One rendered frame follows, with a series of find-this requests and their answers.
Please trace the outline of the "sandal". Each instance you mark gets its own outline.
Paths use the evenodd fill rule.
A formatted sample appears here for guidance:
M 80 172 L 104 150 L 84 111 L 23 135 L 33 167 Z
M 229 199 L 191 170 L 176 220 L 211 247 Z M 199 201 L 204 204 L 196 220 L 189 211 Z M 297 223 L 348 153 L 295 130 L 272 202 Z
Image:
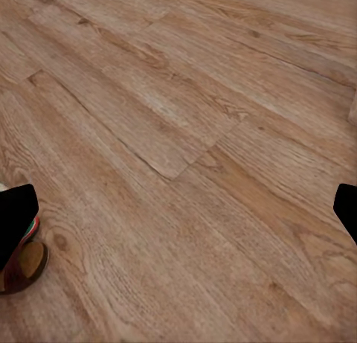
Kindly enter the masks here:
M 9 262 L 0 271 L 0 295 L 21 292 L 33 285 L 49 260 L 49 249 L 42 242 L 19 242 Z

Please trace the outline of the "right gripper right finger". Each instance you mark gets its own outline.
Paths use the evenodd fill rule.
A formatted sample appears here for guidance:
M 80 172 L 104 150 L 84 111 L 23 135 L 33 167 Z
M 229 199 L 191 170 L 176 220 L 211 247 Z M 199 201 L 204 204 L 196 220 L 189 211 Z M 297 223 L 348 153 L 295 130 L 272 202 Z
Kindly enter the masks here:
M 340 184 L 335 195 L 333 210 L 357 244 L 357 187 Z

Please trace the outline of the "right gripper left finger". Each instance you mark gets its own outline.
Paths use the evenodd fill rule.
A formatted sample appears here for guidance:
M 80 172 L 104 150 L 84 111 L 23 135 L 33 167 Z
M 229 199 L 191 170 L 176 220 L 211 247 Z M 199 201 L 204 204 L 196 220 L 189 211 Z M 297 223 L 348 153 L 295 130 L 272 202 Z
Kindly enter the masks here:
M 38 211 L 32 184 L 0 192 L 0 271 L 4 270 Z

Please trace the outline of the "gym shoe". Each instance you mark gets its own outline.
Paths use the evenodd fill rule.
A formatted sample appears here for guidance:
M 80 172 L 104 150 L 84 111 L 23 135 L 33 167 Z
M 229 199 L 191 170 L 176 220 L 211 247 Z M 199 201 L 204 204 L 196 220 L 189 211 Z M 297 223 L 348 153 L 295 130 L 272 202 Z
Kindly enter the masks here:
M 9 190 L 9 188 L 7 188 L 4 185 L 4 182 L 0 182 L 0 192 L 3 192 L 4 190 Z M 30 224 L 27 231 L 25 232 L 23 238 L 21 239 L 21 242 L 29 241 L 30 238 L 35 234 L 39 225 L 40 225 L 40 221 L 39 221 L 39 218 L 36 216 L 36 218 L 33 219 L 33 222 Z

